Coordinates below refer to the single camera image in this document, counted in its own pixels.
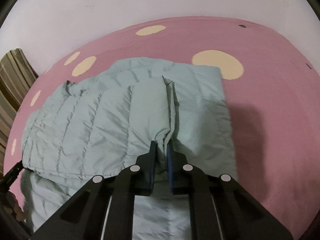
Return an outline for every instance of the brown striped fabric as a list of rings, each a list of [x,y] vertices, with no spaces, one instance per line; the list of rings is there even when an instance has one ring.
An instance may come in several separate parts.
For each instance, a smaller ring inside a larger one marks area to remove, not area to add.
[[[0,61],[0,178],[13,120],[37,77],[21,49],[10,50]]]

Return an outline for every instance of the white wall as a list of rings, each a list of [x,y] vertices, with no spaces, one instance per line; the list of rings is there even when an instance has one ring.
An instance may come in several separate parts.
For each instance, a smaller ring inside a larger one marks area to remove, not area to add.
[[[18,0],[0,29],[0,57],[20,47],[38,73],[77,47],[137,23],[177,16],[256,22],[288,38],[320,73],[320,22],[306,0]]]

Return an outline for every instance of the white round rivet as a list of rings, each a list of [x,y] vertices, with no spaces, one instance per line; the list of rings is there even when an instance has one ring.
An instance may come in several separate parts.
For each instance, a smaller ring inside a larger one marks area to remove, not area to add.
[[[223,174],[223,175],[221,175],[221,179],[223,181],[230,181],[231,177],[228,174]]]
[[[193,167],[190,164],[183,165],[182,167],[185,171],[192,171]]]
[[[94,177],[93,177],[92,181],[93,181],[94,183],[99,183],[99,182],[102,181],[102,179],[103,179],[102,176],[97,175],[97,176],[94,176]]]
[[[137,172],[139,170],[140,170],[140,166],[139,165],[132,165],[130,167],[130,171]]]

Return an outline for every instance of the black device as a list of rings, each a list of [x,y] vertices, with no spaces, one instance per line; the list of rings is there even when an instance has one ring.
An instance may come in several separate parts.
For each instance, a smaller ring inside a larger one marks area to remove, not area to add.
[[[78,190],[33,235],[23,223],[1,213],[1,231],[6,240],[129,240],[132,239],[134,198],[150,196],[154,188],[157,147],[117,176],[94,176]],[[174,195],[188,195],[193,240],[292,240],[291,233],[228,174],[206,175],[188,164],[184,154],[167,147],[169,184]],[[22,170],[12,168],[0,183],[2,202]]]

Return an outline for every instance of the polka dot tablecloth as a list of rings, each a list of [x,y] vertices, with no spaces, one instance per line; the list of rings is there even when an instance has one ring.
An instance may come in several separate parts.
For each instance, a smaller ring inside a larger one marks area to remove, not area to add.
[[[220,17],[178,17],[108,34],[43,73],[25,97],[5,155],[7,172],[21,160],[31,112],[56,88],[107,70],[128,57],[217,66],[231,115],[239,182],[297,239],[320,208],[320,78],[275,31]],[[12,186],[20,204],[19,181]]]

